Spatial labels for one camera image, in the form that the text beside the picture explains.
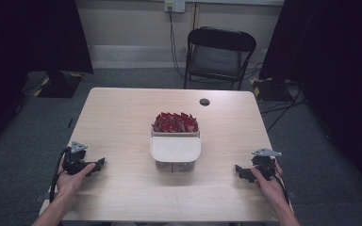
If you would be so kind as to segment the white basket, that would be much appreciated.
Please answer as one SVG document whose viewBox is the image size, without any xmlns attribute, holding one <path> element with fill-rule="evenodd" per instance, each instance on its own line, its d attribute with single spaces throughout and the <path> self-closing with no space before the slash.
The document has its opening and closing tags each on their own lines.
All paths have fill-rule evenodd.
<svg viewBox="0 0 362 226">
<path fill-rule="evenodd" d="M 151 130 L 150 153 L 160 171 L 193 171 L 201 154 L 200 131 L 166 133 Z"/>
</svg>

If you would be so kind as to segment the person's right hand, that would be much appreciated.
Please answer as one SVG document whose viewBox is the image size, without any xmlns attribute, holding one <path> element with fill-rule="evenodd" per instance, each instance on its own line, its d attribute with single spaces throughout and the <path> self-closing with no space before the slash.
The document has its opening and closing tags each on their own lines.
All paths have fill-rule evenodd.
<svg viewBox="0 0 362 226">
<path fill-rule="evenodd" d="M 278 164 L 276 166 L 275 175 L 268 181 L 266 180 L 262 173 L 256 169 L 252 168 L 251 172 L 255 177 L 256 186 L 262 191 L 264 197 L 272 205 L 280 205 L 286 203 L 284 188 L 281 185 L 281 168 Z"/>
</svg>

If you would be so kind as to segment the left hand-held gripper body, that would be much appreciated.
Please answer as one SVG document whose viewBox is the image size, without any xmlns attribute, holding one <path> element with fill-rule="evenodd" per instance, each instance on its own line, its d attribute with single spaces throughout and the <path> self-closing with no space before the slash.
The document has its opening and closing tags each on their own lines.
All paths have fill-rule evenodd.
<svg viewBox="0 0 362 226">
<path fill-rule="evenodd" d="M 87 145 L 73 141 L 71 146 L 65 149 L 62 167 L 68 174 L 77 174 L 87 166 L 84 161 L 87 148 Z"/>
</svg>

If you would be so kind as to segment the person's left hand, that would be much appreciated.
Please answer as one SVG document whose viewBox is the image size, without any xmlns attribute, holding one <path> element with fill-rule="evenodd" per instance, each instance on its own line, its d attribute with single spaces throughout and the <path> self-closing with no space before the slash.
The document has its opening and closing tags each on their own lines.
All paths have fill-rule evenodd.
<svg viewBox="0 0 362 226">
<path fill-rule="evenodd" d="M 58 166 L 57 189 L 58 194 L 55 201 L 71 202 L 76 192 L 82 185 L 84 178 L 94 169 L 95 164 L 88 164 L 84 169 L 77 174 L 70 175 L 62 167 L 63 159 L 60 160 Z"/>
</svg>

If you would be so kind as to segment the black folding chair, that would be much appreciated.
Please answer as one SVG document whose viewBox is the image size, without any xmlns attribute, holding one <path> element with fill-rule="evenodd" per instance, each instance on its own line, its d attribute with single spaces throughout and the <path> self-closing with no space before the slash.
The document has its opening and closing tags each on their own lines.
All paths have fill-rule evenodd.
<svg viewBox="0 0 362 226">
<path fill-rule="evenodd" d="M 192 76 L 237 83 L 240 90 L 256 40 L 247 32 L 202 26 L 188 34 L 184 88 Z"/>
</svg>

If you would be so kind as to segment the pile of red packets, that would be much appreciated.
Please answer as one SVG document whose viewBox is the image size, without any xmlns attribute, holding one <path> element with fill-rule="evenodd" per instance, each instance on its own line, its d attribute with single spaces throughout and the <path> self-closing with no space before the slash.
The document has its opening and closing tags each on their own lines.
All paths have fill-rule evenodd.
<svg viewBox="0 0 362 226">
<path fill-rule="evenodd" d="M 154 132 L 159 133 L 197 133 L 199 131 L 198 121 L 191 114 L 181 112 L 158 114 L 152 124 Z"/>
</svg>

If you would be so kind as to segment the white wall socket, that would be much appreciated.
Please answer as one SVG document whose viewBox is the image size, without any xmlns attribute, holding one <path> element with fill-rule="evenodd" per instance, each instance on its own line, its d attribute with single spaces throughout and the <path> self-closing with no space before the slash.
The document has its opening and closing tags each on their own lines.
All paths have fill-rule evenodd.
<svg viewBox="0 0 362 226">
<path fill-rule="evenodd" d="M 186 2 L 182 0 L 165 0 L 164 9 L 167 12 L 184 13 L 186 11 Z"/>
</svg>

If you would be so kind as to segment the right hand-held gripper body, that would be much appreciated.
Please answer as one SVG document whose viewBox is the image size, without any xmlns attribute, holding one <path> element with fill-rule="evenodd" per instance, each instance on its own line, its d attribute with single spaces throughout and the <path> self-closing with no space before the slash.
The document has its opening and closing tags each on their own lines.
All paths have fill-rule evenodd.
<svg viewBox="0 0 362 226">
<path fill-rule="evenodd" d="M 281 156 L 280 152 L 262 148 L 252 152 L 253 165 L 258 169 L 266 180 L 270 180 L 276 172 L 275 158 Z"/>
</svg>

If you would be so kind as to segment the black curtain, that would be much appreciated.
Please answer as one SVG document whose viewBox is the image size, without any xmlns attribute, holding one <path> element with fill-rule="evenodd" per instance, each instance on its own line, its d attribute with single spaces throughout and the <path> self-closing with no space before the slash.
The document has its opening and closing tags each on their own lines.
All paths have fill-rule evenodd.
<svg viewBox="0 0 362 226">
<path fill-rule="evenodd" d="M 92 73 L 75 0 L 0 0 L 0 131 L 31 72 Z"/>
<path fill-rule="evenodd" d="M 362 0 L 284 0 L 260 76 L 303 83 L 362 175 Z"/>
</svg>

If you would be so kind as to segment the black stand base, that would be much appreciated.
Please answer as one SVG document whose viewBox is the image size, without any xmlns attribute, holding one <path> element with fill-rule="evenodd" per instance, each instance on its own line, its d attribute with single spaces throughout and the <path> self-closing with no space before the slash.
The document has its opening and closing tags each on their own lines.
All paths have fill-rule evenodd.
<svg viewBox="0 0 362 226">
<path fill-rule="evenodd" d="M 62 71 L 47 71 L 47 75 L 48 78 L 34 93 L 36 97 L 71 99 L 83 78 L 80 73 Z"/>
<path fill-rule="evenodd" d="M 285 83 L 272 78 L 250 80 L 257 100 L 264 102 L 291 102 L 293 100 Z"/>
</svg>

